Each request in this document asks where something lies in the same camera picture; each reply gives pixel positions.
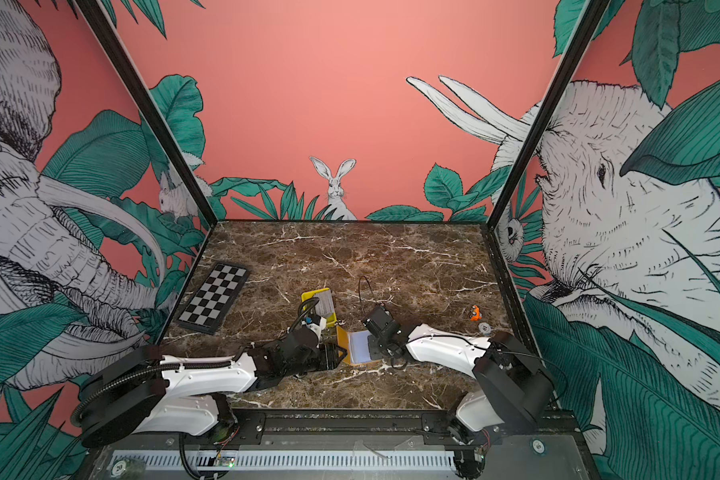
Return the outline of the yellow leather card holder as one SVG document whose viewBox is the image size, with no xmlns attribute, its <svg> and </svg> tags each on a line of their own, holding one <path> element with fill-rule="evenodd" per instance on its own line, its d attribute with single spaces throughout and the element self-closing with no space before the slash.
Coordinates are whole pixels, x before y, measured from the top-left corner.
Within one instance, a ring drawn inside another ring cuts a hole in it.
<svg viewBox="0 0 720 480">
<path fill-rule="evenodd" d="M 357 366 L 376 361 L 369 347 L 371 334 L 368 330 L 350 332 L 339 325 L 335 329 L 338 345 L 347 351 L 344 363 Z"/>
</svg>

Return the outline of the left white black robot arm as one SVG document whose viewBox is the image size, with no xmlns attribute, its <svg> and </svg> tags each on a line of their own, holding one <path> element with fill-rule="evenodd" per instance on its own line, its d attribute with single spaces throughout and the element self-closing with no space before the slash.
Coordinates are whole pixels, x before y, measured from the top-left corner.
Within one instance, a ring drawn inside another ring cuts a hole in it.
<svg viewBox="0 0 720 480">
<path fill-rule="evenodd" d="M 70 420 L 80 428 L 86 448 L 152 432 L 221 442 L 239 424 L 228 396 L 333 370 L 346 356 L 345 348 L 322 342 L 310 327 L 229 357 L 179 358 L 157 346 L 140 347 L 83 384 Z"/>
</svg>

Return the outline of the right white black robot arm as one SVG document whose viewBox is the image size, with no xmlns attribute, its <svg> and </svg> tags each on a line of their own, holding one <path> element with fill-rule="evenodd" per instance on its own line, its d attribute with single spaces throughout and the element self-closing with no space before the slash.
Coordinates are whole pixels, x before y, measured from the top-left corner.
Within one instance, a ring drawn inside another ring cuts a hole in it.
<svg viewBox="0 0 720 480">
<path fill-rule="evenodd" d="M 530 434 L 552 402 L 552 374 L 507 332 L 467 337 L 424 323 L 401 324 L 382 305 L 370 311 L 363 326 L 393 358 L 437 364 L 477 382 L 479 388 L 450 414 L 448 429 L 462 443 L 486 431 Z"/>
</svg>

